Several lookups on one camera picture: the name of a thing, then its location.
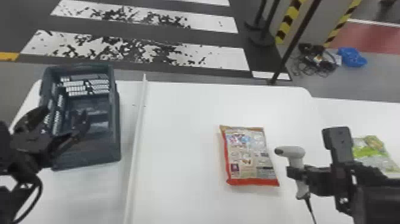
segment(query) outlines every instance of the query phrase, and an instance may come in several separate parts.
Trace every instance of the yellow and black striped post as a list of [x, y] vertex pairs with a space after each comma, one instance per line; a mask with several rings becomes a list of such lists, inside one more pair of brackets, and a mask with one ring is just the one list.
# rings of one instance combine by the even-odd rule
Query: yellow and black striped post
[[285, 17], [280, 24], [279, 30], [276, 33], [275, 43], [283, 43], [286, 35], [288, 35], [290, 31], [291, 25], [299, 16], [299, 10], [305, 1], [307, 0], [292, 0], [292, 3], [290, 3], [290, 6], [286, 11]]
[[330, 43], [335, 39], [335, 37], [338, 35], [339, 31], [341, 28], [345, 25], [347, 20], [350, 18], [351, 14], [354, 12], [354, 10], [359, 6], [362, 0], [353, 0], [350, 3], [349, 8], [347, 9], [346, 13], [340, 18], [339, 22], [337, 23], [336, 27], [330, 32], [328, 39], [324, 43], [324, 47], [329, 47]]

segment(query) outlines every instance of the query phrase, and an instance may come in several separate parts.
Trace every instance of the stanchion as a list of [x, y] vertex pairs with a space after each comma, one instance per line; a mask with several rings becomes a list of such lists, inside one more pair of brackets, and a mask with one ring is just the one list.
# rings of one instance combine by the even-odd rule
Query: stanchion
[[275, 38], [270, 33], [270, 25], [272, 19], [274, 18], [276, 9], [278, 8], [279, 2], [280, 0], [274, 0], [271, 10], [268, 14], [267, 21], [265, 21], [265, 25], [262, 28], [260, 35], [250, 36], [250, 40], [254, 45], [265, 48], [275, 44]]
[[265, 10], [265, 5], [267, 4], [267, 0], [261, 0], [261, 5], [258, 8], [258, 12], [255, 15], [255, 18], [249, 18], [245, 20], [245, 26], [251, 30], [261, 30], [260, 20], [263, 16], [263, 12]]
[[269, 80], [268, 84], [269, 85], [275, 85], [276, 84], [276, 80], [278, 79], [280, 73], [282, 72], [283, 68], [286, 65], [286, 62], [288, 61], [290, 55], [292, 54], [293, 50], [295, 49], [295, 47], [297, 46], [297, 43], [299, 42], [301, 36], [304, 33], [304, 30], [307, 28], [308, 23], [310, 23], [311, 18], [313, 17], [315, 11], [317, 10], [318, 6], [320, 5], [322, 0], [314, 0], [310, 6], [310, 9], [308, 10], [307, 14], [305, 15], [303, 21], [300, 24], [300, 27], [297, 31], [297, 33], [295, 34], [295, 36], [293, 37], [292, 41], [289, 44], [289, 47], [287, 48], [278, 69], [276, 70], [274, 76], [272, 77], [271, 80]]

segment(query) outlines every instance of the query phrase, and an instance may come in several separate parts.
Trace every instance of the orange snack bag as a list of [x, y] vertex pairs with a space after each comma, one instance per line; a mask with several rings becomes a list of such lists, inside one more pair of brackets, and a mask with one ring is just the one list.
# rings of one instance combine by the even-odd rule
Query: orange snack bag
[[228, 184], [279, 186], [261, 127], [221, 125], [220, 129]]

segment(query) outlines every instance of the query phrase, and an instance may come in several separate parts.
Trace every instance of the white painted stripe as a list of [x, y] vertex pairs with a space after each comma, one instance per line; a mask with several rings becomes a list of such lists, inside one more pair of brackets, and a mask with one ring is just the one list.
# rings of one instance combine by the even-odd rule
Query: white painted stripe
[[228, 0], [171, 0], [171, 1], [194, 2], [194, 3], [207, 4], [207, 5], [230, 6]]
[[242, 48], [38, 30], [21, 54], [248, 71]]
[[[274, 76], [274, 73], [269, 71], [252, 71], [252, 73], [254, 78], [259, 78], [259, 79], [271, 79]], [[287, 73], [281, 73], [278, 76], [278, 80], [290, 81], [290, 76]]]
[[361, 24], [400, 28], [400, 24], [396, 24], [396, 23], [384, 23], [384, 22], [376, 22], [376, 21], [371, 21], [371, 20], [359, 20], [357, 18], [349, 18], [347, 21], [352, 22], [352, 23], [361, 23]]
[[91, 20], [119, 21], [153, 26], [171, 26], [185, 29], [238, 33], [233, 17], [157, 10], [128, 5], [61, 0], [51, 15]]

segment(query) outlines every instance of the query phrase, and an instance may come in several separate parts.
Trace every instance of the white table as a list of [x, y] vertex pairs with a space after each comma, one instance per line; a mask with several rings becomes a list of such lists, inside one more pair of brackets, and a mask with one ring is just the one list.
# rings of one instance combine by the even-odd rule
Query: white table
[[[141, 82], [117, 82], [120, 94], [121, 153], [118, 163], [39, 173], [43, 195], [22, 223], [122, 223]], [[12, 126], [38, 106], [40, 81], [31, 88]]]
[[[271, 153], [281, 186], [229, 186], [219, 125], [262, 126], [267, 146], [299, 145], [330, 163], [317, 104], [302, 88], [149, 83], [128, 223], [311, 223], [288, 161]], [[318, 223], [352, 223], [332, 198], [312, 199]]]
[[[37, 105], [38, 87], [35, 83], [15, 120]], [[307, 151], [305, 163], [315, 166], [330, 163], [322, 128], [345, 125], [354, 136], [379, 136], [400, 161], [392, 150], [398, 145], [399, 104], [312, 99], [301, 88], [148, 83], [129, 174], [140, 89], [140, 82], [118, 82], [123, 160], [41, 171], [43, 196], [23, 223], [123, 223], [129, 177], [129, 223], [311, 223], [303, 202], [294, 199], [296, 188], [286, 177], [284, 158], [271, 153], [279, 188], [225, 183], [220, 124], [263, 126], [270, 150], [300, 145]], [[346, 116], [339, 117], [342, 110]], [[313, 197], [312, 204], [318, 223], [352, 223], [335, 210], [332, 198]]]

